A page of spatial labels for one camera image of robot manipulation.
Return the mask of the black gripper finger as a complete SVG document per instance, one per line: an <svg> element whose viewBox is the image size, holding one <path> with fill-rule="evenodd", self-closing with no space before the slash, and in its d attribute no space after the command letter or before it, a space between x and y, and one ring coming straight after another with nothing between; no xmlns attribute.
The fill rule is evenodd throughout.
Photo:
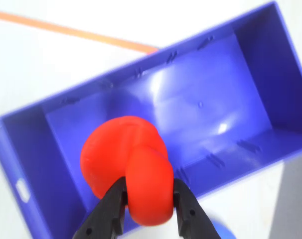
<svg viewBox="0 0 302 239"><path fill-rule="evenodd" d="M74 234L76 239L116 239L124 232L128 194L125 177L118 179Z"/></svg>
<svg viewBox="0 0 302 239"><path fill-rule="evenodd" d="M173 205L176 208L179 236L185 239L221 238L195 195L180 179L174 179Z"/></svg>

